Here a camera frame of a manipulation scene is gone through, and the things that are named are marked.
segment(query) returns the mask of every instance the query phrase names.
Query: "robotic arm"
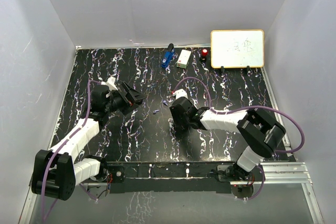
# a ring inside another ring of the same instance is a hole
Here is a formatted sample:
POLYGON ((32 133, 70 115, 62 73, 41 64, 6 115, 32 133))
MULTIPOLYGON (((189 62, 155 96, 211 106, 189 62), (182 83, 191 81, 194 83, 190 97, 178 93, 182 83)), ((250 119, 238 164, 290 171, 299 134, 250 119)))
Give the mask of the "robotic arm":
POLYGON ((252 109, 233 114, 215 114, 209 107, 197 109, 184 90, 176 90, 176 100, 170 106, 175 127, 201 130, 227 130, 240 133, 249 145, 237 162, 225 171, 225 176, 246 179, 251 170, 264 158, 272 157, 284 137, 285 128, 263 109, 252 109))
POLYGON ((120 110, 126 115, 135 110, 145 99, 143 94, 125 82, 122 82, 125 92, 118 90, 114 82, 115 78, 110 77, 107 82, 94 87, 91 94, 91 108, 85 125, 87 105, 77 125, 63 140, 48 151, 40 150, 36 154, 31 183, 33 193, 41 194, 47 163, 66 140, 68 140, 67 144, 58 152, 48 171, 46 196, 67 200, 72 195, 75 186, 84 180, 90 177, 100 179, 106 176, 104 171, 106 161, 102 157, 90 155, 76 164, 74 162, 81 150, 104 128, 110 113, 120 110))

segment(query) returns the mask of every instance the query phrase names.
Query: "white cardboard box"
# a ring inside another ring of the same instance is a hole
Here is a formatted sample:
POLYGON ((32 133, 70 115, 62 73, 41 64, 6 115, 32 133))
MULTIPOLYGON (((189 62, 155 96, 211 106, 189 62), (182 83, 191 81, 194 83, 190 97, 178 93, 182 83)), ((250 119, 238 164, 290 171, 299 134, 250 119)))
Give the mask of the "white cardboard box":
POLYGON ((182 50, 179 56, 179 59, 177 60, 176 65, 179 68, 186 68, 188 66, 188 61, 190 57, 191 52, 188 50, 182 50))

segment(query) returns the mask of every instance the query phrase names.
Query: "whiteboard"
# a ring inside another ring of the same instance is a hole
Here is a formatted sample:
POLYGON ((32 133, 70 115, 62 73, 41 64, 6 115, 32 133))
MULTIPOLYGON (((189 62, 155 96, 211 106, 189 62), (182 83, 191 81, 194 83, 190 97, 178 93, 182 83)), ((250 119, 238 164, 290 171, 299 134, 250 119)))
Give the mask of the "whiteboard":
POLYGON ((263 30, 215 30, 211 32, 213 68, 261 68, 264 66, 263 30))

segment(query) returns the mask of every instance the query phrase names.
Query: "red button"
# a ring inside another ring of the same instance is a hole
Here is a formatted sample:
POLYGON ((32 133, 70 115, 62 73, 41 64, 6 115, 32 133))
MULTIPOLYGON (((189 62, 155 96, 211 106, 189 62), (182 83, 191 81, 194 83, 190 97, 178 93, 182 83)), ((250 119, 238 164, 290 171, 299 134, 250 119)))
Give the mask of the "red button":
POLYGON ((208 50, 203 49, 202 50, 202 57, 206 57, 208 55, 208 50))

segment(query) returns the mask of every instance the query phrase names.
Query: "blue object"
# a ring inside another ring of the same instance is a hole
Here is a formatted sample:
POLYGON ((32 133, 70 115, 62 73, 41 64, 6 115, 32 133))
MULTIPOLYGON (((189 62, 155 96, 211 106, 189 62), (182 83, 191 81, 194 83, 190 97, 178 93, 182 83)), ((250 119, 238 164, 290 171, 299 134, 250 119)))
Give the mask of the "blue object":
POLYGON ((174 53, 175 53, 174 44, 170 43, 166 50, 166 53, 164 54, 161 67, 166 68, 168 66, 169 62, 173 58, 174 53))

